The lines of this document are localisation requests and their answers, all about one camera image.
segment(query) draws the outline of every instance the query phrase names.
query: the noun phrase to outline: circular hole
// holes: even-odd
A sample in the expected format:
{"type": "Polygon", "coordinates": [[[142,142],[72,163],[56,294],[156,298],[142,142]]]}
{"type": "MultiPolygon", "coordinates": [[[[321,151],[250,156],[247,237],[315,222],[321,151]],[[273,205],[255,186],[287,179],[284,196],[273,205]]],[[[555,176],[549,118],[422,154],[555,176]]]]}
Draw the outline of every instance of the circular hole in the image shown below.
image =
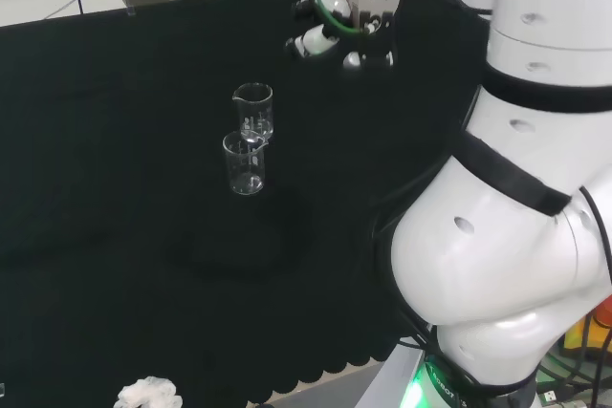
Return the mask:
{"type": "Polygon", "coordinates": [[[551,67],[545,62],[530,62],[527,64],[527,70],[529,72],[548,72],[551,67]]]}
{"type": "Polygon", "coordinates": [[[474,234],[474,225],[472,225],[466,219],[463,219],[461,217],[455,217],[455,224],[464,233],[474,234]]]}
{"type": "Polygon", "coordinates": [[[582,222],[582,226],[584,226],[585,228],[591,227],[591,217],[589,217],[589,214],[587,214],[583,210],[580,213],[580,221],[582,222]]]}
{"type": "Polygon", "coordinates": [[[519,133],[534,133],[536,131],[535,126],[523,119],[511,119],[510,125],[519,133]]]}

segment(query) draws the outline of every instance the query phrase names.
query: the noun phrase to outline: white crumpled object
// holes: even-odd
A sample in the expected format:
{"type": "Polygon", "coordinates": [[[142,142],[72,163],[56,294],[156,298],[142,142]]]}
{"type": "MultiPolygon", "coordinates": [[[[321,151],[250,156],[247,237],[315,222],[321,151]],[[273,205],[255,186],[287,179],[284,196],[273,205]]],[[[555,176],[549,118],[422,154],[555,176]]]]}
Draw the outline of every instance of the white crumpled object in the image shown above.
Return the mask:
{"type": "Polygon", "coordinates": [[[183,399],[176,395],[176,386],[168,379],[149,376],[139,379],[119,392],[113,408],[181,408],[183,399]]]}

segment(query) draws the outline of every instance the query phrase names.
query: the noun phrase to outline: green led light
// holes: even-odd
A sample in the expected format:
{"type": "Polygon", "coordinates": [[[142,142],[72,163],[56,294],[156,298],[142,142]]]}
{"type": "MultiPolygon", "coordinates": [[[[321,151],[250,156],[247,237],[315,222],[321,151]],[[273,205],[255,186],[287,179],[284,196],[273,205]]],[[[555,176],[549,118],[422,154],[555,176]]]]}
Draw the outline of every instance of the green led light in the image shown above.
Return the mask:
{"type": "Polygon", "coordinates": [[[418,380],[414,380],[412,383],[408,384],[400,408],[416,408],[421,404],[422,399],[423,388],[418,380]]]}

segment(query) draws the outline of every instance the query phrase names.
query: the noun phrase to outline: glass beaker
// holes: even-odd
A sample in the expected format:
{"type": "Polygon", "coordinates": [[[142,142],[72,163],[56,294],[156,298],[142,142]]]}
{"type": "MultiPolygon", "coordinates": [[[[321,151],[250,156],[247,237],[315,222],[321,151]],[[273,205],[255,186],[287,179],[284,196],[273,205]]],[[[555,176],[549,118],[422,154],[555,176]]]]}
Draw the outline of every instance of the glass beaker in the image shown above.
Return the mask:
{"type": "Polygon", "coordinates": [[[240,127],[268,140],[274,131],[272,88],[263,83],[245,83],[233,93],[240,127]]]}
{"type": "Polygon", "coordinates": [[[252,195],[264,187],[263,136],[251,130],[229,133],[223,139],[229,187],[239,195],[252,195]]]}

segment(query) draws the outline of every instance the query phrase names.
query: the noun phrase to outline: black strap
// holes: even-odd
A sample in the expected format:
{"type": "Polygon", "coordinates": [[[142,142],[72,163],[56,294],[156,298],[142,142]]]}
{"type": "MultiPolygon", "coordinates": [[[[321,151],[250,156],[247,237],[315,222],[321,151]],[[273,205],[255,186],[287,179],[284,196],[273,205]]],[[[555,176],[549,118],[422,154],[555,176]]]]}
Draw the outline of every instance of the black strap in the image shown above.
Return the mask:
{"type": "Polygon", "coordinates": [[[570,196],[550,188],[468,131],[457,136],[451,153],[488,186],[549,217],[561,212],[571,200],[570,196]]]}
{"type": "Polygon", "coordinates": [[[556,86],[527,81],[487,64],[482,86],[505,102],[544,112],[592,114],[612,110],[612,86],[556,86]]]}

